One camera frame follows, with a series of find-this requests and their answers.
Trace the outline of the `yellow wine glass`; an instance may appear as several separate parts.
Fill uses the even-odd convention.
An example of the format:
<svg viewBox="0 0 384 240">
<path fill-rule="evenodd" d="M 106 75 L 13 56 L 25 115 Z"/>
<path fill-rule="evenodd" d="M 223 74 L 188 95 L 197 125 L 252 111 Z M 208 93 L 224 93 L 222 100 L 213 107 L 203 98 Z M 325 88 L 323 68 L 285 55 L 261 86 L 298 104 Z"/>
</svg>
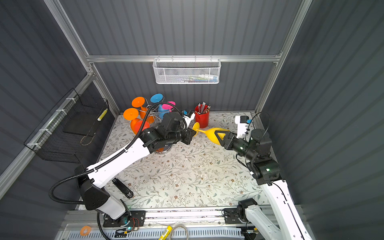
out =
<svg viewBox="0 0 384 240">
<path fill-rule="evenodd" d="M 222 129 L 222 128 L 211 128 L 209 130 L 201 130 L 200 129 L 200 124 L 199 123 L 195 123 L 193 125 L 193 130 L 195 130 L 197 133 L 203 133 L 207 136 L 207 138 L 213 142 L 214 144 L 215 143 L 215 140 L 216 140 L 216 137 L 214 136 L 214 132 L 215 130 L 225 130 L 225 129 Z"/>
</svg>

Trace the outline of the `chrome wine glass rack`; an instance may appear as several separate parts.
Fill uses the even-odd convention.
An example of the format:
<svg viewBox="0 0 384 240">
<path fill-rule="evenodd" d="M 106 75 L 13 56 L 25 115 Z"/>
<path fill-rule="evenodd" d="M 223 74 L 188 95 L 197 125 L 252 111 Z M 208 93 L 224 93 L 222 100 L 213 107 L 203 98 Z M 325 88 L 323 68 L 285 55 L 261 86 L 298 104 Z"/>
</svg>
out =
<svg viewBox="0 0 384 240">
<path fill-rule="evenodd" d="M 164 96 L 162 94 L 155 94 L 150 98 L 151 104 L 156 104 L 162 102 L 164 100 Z M 158 105 L 154 110 L 151 111 L 150 116 L 147 118 L 151 127 L 156 127 L 161 120 L 163 119 L 166 113 L 170 113 L 173 110 L 172 106 L 166 106 L 163 108 L 163 105 Z M 171 149 L 170 145 L 165 145 L 163 148 L 156 150 L 157 154 L 165 154 Z"/>
</svg>

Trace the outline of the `red wine glass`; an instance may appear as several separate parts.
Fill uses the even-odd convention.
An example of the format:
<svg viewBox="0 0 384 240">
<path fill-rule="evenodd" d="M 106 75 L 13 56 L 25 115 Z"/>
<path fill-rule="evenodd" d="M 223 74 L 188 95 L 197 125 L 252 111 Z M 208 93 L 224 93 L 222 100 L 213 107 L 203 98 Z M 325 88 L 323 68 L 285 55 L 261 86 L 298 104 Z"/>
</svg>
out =
<svg viewBox="0 0 384 240">
<path fill-rule="evenodd" d="M 140 132 L 140 129 L 145 130 L 145 129 L 148 129 L 150 127 L 150 124 L 147 121 L 145 121 L 143 127 L 142 127 L 142 124 L 143 124 L 143 120 L 140 120 L 140 121 L 136 122 L 136 124 L 133 126 L 133 132 L 135 135 Z"/>
</svg>

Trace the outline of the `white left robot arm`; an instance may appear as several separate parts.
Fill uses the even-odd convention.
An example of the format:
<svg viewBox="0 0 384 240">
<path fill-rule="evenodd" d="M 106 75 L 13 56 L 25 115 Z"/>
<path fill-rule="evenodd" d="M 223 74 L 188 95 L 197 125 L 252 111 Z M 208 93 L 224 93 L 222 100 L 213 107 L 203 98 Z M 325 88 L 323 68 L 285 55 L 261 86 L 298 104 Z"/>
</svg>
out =
<svg viewBox="0 0 384 240">
<path fill-rule="evenodd" d="M 178 112 L 166 113 L 161 123 L 155 127 L 145 127 L 138 131 L 135 141 L 131 141 L 103 161 L 87 167 L 87 170 L 92 172 L 81 177 L 79 181 L 81 197 L 86 209 L 104 213 L 113 220 L 128 219 L 131 214 L 126 205 L 110 194 L 105 186 L 130 165 L 158 149 L 178 142 L 190 144 L 196 133 L 189 128 L 194 118 L 195 114 L 192 112 L 187 115 L 180 115 Z"/>
</svg>

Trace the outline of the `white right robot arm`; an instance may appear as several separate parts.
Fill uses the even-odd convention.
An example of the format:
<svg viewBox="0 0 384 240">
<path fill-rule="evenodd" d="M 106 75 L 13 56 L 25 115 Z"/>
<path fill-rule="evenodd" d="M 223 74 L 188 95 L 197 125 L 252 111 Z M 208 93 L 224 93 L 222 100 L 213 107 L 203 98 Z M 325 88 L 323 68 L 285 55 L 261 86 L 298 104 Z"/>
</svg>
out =
<svg viewBox="0 0 384 240">
<path fill-rule="evenodd" d="M 288 184 L 281 177 L 280 166 L 271 157 L 272 140 L 267 132 L 254 129 L 248 141 L 229 131 L 216 130 L 214 135 L 226 150 L 245 158 L 245 167 L 269 199 L 278 223 L 274 224 L 253 198 L 239 201 L 239 218 L 254 225 L 266 240 L 310 240 Z"/>
</svg>

